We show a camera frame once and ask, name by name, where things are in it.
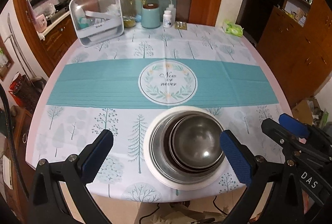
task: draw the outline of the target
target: tablecloth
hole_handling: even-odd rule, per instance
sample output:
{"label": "tablecloth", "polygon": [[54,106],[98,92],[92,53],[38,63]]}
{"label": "tablecloth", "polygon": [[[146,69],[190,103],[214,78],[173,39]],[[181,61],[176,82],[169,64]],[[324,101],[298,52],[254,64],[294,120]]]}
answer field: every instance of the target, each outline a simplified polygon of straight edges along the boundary
{"label": "tablecloth", "polygon": [[158,114],[176,105],[206,109],[254,155],[284,161],[281,147],[261,132],[260,124],[266,118],[277,121],[289,107],[245,38],[203,25],[177,30],[137,24],[119,38],[91,47],[75,43],[68,52],[62,59],[66,65],[58,66],[59,77],[51,76],[33,118],[26,157],[33,167],[42,158],[55,162],[79,154],[102,129],[109,129],[114,146],[87,185],[92,193],[170,202],[243,186],[229,164],[218,180],[194,191],[172,189],[155,179],[144,162],[144,134]]}

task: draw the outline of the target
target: door handle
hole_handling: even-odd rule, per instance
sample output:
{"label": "door handle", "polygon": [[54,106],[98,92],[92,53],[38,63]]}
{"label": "door handle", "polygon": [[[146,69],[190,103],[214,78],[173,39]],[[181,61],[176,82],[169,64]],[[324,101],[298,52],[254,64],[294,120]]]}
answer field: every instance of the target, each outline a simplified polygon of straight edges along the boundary
{"label": "door handle", "polygon": [[26,10],[25,13],[26,13],[26,15],[27,15],[28,22],[31,22],[31,19],[30,19],[30,17],[29,17],[28,11]]}
{"label": "door handle", "polygon": [[323,56],[321,56],[320,58],[322,58],[322,61],[325,63],[325,65],[327,65],[326,61],[324,60]]}

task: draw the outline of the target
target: teal canister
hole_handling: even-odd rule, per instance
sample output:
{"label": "teal canister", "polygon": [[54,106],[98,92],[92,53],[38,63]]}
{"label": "teal canister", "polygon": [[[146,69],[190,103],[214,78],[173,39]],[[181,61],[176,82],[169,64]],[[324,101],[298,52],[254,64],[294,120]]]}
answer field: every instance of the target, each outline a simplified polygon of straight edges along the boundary
{"label": "teal canister", "polygon": [[142,27],[153,29],[160,26],[160,10],[158,4],[145,4],[142,9]]}

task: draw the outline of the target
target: cable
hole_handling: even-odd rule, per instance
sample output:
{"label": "cable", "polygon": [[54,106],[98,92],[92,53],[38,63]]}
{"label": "cable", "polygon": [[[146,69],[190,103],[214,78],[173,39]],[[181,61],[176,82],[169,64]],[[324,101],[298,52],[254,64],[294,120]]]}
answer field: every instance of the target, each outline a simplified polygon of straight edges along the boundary
{"label": "cable", "polygon": [[138,221],[138,224],[142,224],[142,219],[143,218],[146,218],[146,217],[148,217],[148,216],[152,216],[155,212],[157,212],[158,210],[160,209],[160,207],[159,207],[159,203],[157,203],[157,209],[155,209],[151,214],[149,214],[149,215],[146,215],[146,216],[142,216],[140,219],[139,219],[139,221]]}
{"label": "cable", "polygon": [[9,109],[9,103],[6,96],[6,92],[2,85],[0,84],[0,97],[3,103],[5,116],[6,116],[6,126],[7,126],[7,132],[8,132],[8,141],[9,141],[9,147],[10,147],[10,153],[12,156],[12,161],[15,167],[15,171],[18,177],[18,181],[22,187],[23,193],[26,197],[26,199],[29,199],[29,192],[28,189],[24,183],[23,176],[19,167],[19,162],[17,160],[17,154],[15,149],[15,143],[14,143],[14,137],[13,137],[13,124],[12,124],[12,118],[10,116],[10,109]]}
{"label": "cable", "polygon": [[215,199],[213,200],[213,205],[215,206],[215,208],[217,208],[221,213],[223,213],[224,215],[228,215],[227,213],[225,213],[223,210],[221,210],[216,204],[215,204],[215,200],[217,199],[217,196],[215,196]]}

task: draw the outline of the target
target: teal stripe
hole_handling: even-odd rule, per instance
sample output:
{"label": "teal stripe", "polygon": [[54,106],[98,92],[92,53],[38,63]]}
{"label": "teal stripe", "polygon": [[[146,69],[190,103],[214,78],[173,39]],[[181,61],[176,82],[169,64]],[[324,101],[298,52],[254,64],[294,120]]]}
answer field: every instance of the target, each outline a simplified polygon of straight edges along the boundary
{"label": "teal stripe", "polygon": [[[48,105],[94,108],[165,108],[140,92],[138,77],[159,59],[105,60],[66,65]],[[258,66],[219,61],[177,59],[198,79],[198,89],[185,105],[200,108],[278,103]]]}

